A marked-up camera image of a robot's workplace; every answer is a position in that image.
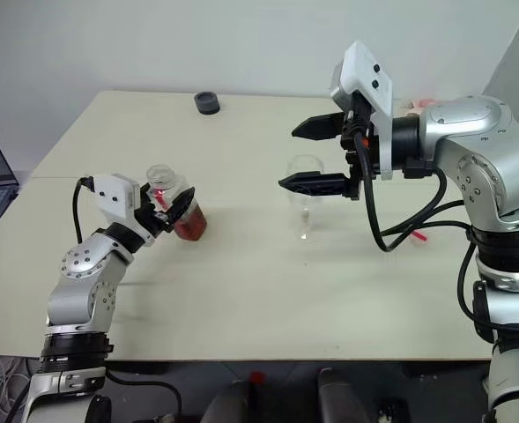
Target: white wall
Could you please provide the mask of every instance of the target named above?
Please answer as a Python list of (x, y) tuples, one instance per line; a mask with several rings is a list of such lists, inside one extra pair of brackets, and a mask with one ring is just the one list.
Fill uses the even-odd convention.
[(480, 93), (517, 27), (519, 0), (0, 0), (0, 144), (32, 169), (101, 89), (323, 96), (358, 38), (397, 98)]

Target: floor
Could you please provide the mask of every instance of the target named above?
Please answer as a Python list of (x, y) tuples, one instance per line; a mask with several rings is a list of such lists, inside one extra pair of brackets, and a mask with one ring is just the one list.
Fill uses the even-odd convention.
[[(125, 379), (172, 383), (182, 394), (186, 416), (201, 416), (214, 396), (232, 381), (263, 374), (264, 381), (258, 387), (258, 421), (309, 423), (319, 421), (315, 376), (319, 369), (333, 367), (352, 384), (368, 408), (374, 408), (383, 397), (402, 397), (409, 403), (412, 423), (479, 423), (486, 408), (481, 386), (486, 364), (441, 369), (445, 364), (436, 364), (439, 367), (424, 376), (419, 375), (420, 371), (429, 369), (413, 369), (408, 375), (401, 363), (350, 361), (185, 362), (169, 364), (166, 373), (158, 376), (116, 374)], [(37, 362), (31, 361), (30, 365), (34, 369)], [(16, 381), (12, 392), (13, 396), (18, 393)], [(151, 419), (174, 411), (173, 396), (159, 387), (119, 386), (107, 381), (101, 394), (112, 399), (113, 423)]]

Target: beige tabletop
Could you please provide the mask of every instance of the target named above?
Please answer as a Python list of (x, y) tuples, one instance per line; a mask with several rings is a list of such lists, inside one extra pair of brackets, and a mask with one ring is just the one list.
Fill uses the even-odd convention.
[[(163, 234), (137, 252), (118, 288), (112, 359), (490, 356), (457, 306), (460, 229), (427, 230), (427, 243), (408, 240), (385, 255), (364, 203), (333, 197), (314, 204), (311, 236), (300, 238), (300, 216), (277, 180), (300, 153), (327, 172), (345, 170), (335, 141), (290, 136), (310, 115), (335, 111), (329, 100), (220, 102), (220, 113), (203, 116), (187, 94), (105, 92), (70, 127), (0, 221), (0, 354), (41, 350), (48, 294), (75, 244), (76, 178), (117, 172), (144, 182), (150, 165), (165, 162), (196, 186), (209, 227), (199, 242)], [(382, 225), (415, 212), (435, 188), (431, 178), (377, 182)], [(448, 197), (458, 198), (454, 187)], [(87, 191), (79, 214), (84, 233), (106, 225)]]

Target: black puck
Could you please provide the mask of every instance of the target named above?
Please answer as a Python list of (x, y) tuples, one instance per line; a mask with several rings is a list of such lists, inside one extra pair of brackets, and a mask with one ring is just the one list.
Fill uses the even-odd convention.
[(202, 91), (195, 95), (196, 108), (203, 115), (214, 115), (220, 111), (220, 103), (216, 93)]

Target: wine glass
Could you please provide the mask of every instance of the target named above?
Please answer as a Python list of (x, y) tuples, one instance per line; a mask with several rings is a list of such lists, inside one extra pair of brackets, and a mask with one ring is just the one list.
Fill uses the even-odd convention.
[[(323, 162), (311, 154), (299, 154), (288, 160), (288, 167), (286, 169), (286, 175), (297, 174), (299, 172), (314, 172), (318, 171), (323, 173)], [(312, 207), (315, 204), (320, 203), (322, 200), (320, 197), (311, 197), (306, 194), (299, 194), (297, 192), (290, 192), (288, 199), (291, 203), (291, 207), (294, 210), (293, 214), (296, 214), (296, 218), (299, 223), (300, 238), (306, 240), (310, 237), (312, 232)]]

